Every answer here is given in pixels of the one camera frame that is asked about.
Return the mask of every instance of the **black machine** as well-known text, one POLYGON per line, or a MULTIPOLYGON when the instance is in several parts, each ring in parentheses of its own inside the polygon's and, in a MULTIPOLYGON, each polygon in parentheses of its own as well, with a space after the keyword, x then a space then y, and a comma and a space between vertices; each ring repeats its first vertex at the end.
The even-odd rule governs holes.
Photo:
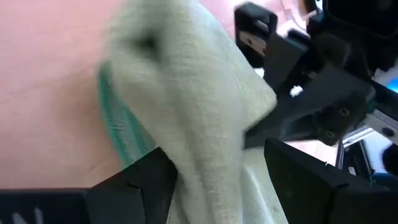
MULTIPOLYGON (((265 145, 290 224, 398 223, 398 191, 349 174, 341 159, 333 167, 282 142, 339 143, 341 158, 344 136, 367 125, 398 143, 398 95, 373 79, 377 68, 396 62, 397 9, 396 1, 323 1, 308 35, 292 30, 287 37, 277 35, 277 16, 267 9, 247 3, 235 10, 236 44, 253 67, 264 68, 278 100, 246 132, 245 148, 265 145), (294 86, 303 88, 295 97, 294 86)), ((363 161, 358 156, 353 149, 348 157, 363 161)), ((2 190, 0 224, 163 224, 176 178, 157 148, 91 189, 2 190)))

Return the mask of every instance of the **white cloth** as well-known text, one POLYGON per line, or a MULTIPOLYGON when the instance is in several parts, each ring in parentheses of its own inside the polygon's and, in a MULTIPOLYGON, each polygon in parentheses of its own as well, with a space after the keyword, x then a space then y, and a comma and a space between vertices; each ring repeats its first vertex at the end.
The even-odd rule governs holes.
POLYGON ((262 150, 243 151, 275 94, 202 5, 128 0, 109 59, 118 95, 178 170, 168 223, 286 223, 262 150))

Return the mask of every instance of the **pink surface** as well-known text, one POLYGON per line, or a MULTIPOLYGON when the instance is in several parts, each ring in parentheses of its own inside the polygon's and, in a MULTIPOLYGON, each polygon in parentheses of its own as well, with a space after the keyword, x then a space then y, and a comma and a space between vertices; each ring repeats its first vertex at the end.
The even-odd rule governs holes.
MULTIPOLYGON (((232 35, 233 7, 202 1, 232 35)), ((285 20, 281 1, 256 1, 285 20)), ((0 189, 90 187, 116 173, 95 74, 120 0, 3 0, 0 189)))

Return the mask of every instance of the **wooden surface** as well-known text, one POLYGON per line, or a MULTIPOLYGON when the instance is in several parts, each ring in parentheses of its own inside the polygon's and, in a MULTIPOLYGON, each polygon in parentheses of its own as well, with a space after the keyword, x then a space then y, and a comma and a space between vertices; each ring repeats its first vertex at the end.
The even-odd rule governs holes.
MULTIPOLYGON (((202 0, 232 35, 241 0, 202 0)), ((295 1, 256 1, 286 21, 295 1)), ((0 189, 90 187, 119 171, 95 74, 120 0, 3 0, 0 189)))

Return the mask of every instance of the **towel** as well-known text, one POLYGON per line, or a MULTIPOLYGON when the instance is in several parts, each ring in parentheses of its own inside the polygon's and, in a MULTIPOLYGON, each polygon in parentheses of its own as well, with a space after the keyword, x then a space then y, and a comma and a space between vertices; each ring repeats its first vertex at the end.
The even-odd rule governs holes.
POLYGON ((168 223, 286 223, 262 149, 244 130, 275 106, 195 0, 128 0, 108 42, 118 96, 175 164, 168 223))

